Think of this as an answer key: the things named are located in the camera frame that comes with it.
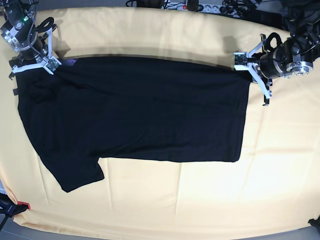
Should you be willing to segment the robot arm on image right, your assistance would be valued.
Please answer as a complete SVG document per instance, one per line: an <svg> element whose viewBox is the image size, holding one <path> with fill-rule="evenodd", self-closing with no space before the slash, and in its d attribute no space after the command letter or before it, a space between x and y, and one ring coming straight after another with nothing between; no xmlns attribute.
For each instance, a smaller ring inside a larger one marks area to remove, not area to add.
<svg viewBox="0 0 320 240"><path fill-rule="evenodd" d="M265 54L259 58L259 68L267 79L303 76L313 70L320 58L320 2L303 0L288 5L282 18L290 37L282 41L276 32L263 44Z"/></svg>

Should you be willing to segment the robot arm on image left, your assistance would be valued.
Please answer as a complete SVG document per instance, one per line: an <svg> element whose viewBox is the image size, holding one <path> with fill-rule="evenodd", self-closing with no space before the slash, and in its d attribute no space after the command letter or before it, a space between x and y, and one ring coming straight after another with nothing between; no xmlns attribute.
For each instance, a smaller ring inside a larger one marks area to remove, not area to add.
<svg viewBox="0 0 320 240"><path fill-rule="evenodd" d="M5 22L0 28L1 37L18 53L23 61L48 62L52 58L52 33L57 27L53 17L36 25L38 2L30 0L2 0Z"/></svg>

